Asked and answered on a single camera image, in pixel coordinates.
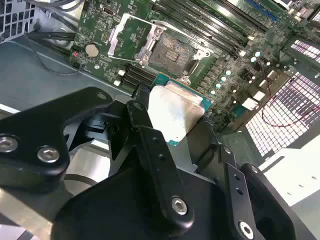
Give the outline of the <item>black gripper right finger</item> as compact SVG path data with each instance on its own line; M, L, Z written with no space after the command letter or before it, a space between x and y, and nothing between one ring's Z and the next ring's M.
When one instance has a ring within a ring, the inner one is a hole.
M304 224L256 166L237 166L233 152L221 144L208 116L203 118L208 151L203 167L224 193L228 230L234 240L302 240Z

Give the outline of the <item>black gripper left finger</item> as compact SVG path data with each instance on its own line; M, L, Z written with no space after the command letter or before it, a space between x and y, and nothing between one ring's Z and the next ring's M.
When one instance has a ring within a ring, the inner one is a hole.
M164 137L152 127L146 108L135 100L117 103L96 87L1 120L0 135L12 148L0 154L0 184L31 192L54 190L70 164L70 150L85 139L85 121L98 115L106 124L112 158L124 162L120 172L139 167L168 231L189 230L194 209Z

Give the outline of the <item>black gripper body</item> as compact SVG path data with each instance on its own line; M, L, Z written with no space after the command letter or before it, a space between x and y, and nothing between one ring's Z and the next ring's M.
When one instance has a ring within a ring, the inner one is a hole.
M214 183L179 171L194 223L181 240L232 240L224 193ZM53 240L171 240L142 170L131 166L70 199L51 230Z

